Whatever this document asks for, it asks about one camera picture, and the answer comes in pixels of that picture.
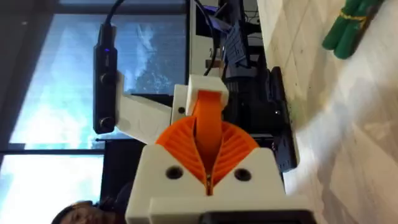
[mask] black device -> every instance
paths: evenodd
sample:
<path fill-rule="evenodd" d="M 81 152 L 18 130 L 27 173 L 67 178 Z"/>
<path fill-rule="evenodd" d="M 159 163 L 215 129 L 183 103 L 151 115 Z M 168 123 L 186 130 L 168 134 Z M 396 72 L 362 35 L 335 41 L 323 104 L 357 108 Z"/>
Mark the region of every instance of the black device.
<path fill-rule="evenodd" d="M 118 51 L 114 47 L 116 28 L 105 22 L 94 47 L 94 118 L 97 134 L 111 133 L 116 124 L 116 84 Z"/>
<path fill-rule="evenodd" d="M 199 224 L 316 224 L 308 210 L 206 212 Z"/>

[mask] green bundle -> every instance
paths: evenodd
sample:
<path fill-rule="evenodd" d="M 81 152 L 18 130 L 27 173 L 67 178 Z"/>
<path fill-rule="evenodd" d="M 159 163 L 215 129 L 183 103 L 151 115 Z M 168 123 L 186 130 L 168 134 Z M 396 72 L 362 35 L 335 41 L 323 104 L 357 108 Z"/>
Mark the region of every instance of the green bundle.
<path fill-rule="evenodd" d="M 336 57 L 350 57 L 360 41 L 368 19 L 376 12 L 382 0 L 346 0 L 344 8 L 322 43 L 334 50 Z"/>

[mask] desk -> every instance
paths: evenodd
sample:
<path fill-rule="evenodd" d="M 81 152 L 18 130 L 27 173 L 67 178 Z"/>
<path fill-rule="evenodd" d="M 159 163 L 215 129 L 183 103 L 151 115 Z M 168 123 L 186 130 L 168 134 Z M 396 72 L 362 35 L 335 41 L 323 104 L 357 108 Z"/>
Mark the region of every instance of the desk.
<path fill-rule="evenodd" d="M 259 0 L 269 67 L 281 66 L 300 164 L 284 174 L 319 223 L 397 223 L 398 1 L 387 0 L 356 53 L 321 42 L 344 0 Z"/>

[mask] white bracket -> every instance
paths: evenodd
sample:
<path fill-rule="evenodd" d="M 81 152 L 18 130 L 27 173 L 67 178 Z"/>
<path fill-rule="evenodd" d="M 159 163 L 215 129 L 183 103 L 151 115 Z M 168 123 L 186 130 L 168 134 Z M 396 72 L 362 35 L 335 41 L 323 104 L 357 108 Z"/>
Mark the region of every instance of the white bracket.
<path fill-rule="evenodd" d="M 124 75 L 119 73 L 116 92 L 116 127 L 145 144 L 155 144 L 170 125 L 172 109 L 140 96 L 125 95 Z"/>

